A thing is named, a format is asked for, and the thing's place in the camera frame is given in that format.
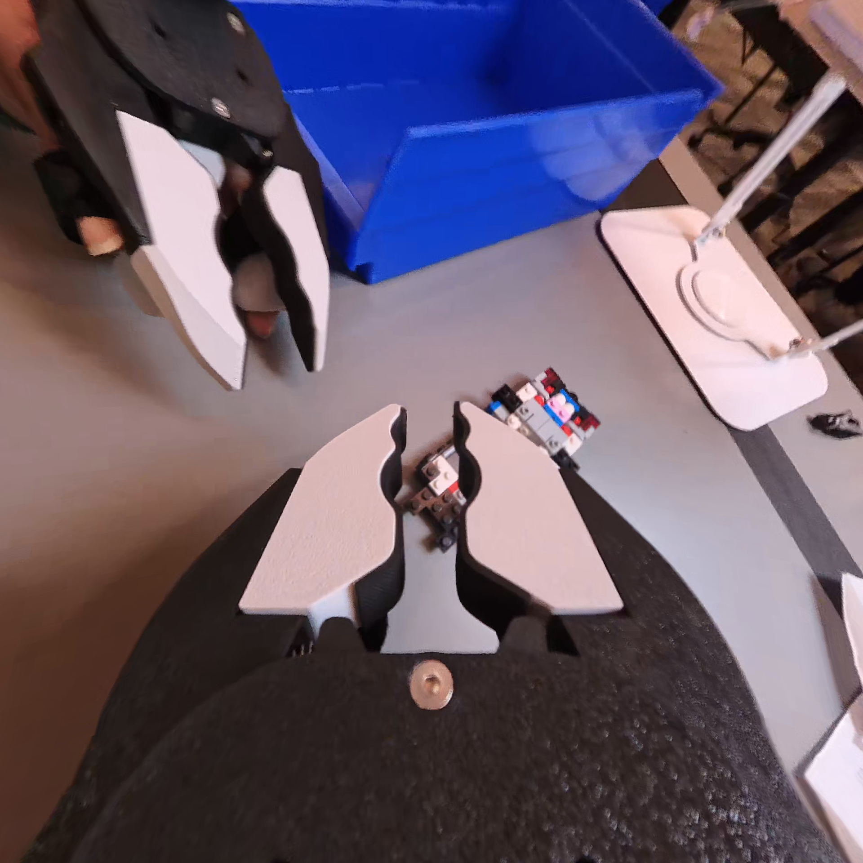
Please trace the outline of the small black brick piece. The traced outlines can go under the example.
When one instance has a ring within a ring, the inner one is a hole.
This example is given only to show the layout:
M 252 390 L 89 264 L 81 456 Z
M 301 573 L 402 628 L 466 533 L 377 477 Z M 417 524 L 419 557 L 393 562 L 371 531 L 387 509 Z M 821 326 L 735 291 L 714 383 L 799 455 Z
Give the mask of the small black brick piece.
M 851 411 L 837 414 L 815 414 L 807 417 L 810 428 L 832 439 L 853 439 L 862 436 L 862 426 Z

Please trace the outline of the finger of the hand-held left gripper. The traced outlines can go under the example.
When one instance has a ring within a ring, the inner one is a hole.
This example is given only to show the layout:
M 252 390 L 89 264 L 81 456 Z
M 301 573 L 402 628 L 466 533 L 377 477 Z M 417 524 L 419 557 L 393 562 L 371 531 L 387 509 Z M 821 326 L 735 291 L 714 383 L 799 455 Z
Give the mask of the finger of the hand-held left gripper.
M 217 240 L 223 158 L 132 114 L 120 111 L 117 122 L 148 231 L 132 271 L 199 364 L 240 390 L 247 336 Z
M 274 167 L 257 187 L 256 235 L 299 355 L 307 371 L 318 372 L 325 365 L 329 262 L 300 173 Z

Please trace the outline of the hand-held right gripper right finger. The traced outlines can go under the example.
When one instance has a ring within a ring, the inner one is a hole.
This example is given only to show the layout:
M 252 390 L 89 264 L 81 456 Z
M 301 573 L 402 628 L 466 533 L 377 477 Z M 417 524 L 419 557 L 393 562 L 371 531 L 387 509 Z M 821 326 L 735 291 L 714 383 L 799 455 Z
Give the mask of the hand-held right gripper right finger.
M 566 484 L 538 446 L 467 401 L 455 404 L 458 598 L 503 645 L 516 620 L 613 619 L 624 601 Z

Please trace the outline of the large blue plastic bin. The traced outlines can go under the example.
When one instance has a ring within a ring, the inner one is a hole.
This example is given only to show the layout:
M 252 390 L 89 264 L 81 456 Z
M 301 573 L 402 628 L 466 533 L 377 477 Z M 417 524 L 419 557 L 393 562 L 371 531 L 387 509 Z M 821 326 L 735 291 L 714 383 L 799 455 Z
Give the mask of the large blue plastic bin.
M 612 203 L 721 93 L 654 5 L 236 2 L 367 284 Z

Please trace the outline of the white book stand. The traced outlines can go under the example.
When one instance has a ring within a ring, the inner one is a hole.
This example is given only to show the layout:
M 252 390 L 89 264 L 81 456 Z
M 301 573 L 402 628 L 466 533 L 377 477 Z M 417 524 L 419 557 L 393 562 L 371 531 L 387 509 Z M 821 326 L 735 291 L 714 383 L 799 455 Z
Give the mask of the white book stand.
M 728 426 L 752 431 L 827 392 L 817 355 L 861 332 L 805 338 L 728 239 L 763 181 L 847 90 L 825 73 L 716 214 L 693 206 L 615 210 L 598 231 L 610 256 L 707 406 Z

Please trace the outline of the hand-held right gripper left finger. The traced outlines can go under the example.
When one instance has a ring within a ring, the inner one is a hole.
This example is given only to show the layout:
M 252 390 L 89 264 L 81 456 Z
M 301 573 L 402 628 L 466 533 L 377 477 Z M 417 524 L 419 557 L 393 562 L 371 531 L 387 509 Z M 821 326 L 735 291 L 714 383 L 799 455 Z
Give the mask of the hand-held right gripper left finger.
M 405 409 L 386 405 L 319 449 L 301 469 L 241 597 L 247 615 L 303 615 L 385 626 L 405 580 Z

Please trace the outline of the brick car model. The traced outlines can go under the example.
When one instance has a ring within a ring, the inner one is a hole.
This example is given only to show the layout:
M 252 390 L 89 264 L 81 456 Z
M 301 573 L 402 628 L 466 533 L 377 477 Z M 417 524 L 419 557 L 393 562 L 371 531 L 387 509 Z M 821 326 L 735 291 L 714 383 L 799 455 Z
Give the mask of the brick car model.
M 553 368 L 523 381 L 518 388 L 501 385 L 485 410 L 544 451 L 558 469 L 574 471 L 579 469 L 577 450 L 601 424 Z M 458 543 L 466 505 L 452 437 L 419 461 L 415 477 L 418 490 L 404 503 L 404 510 L 423 516 L 431 528 L 433 546 L 447 552 Z

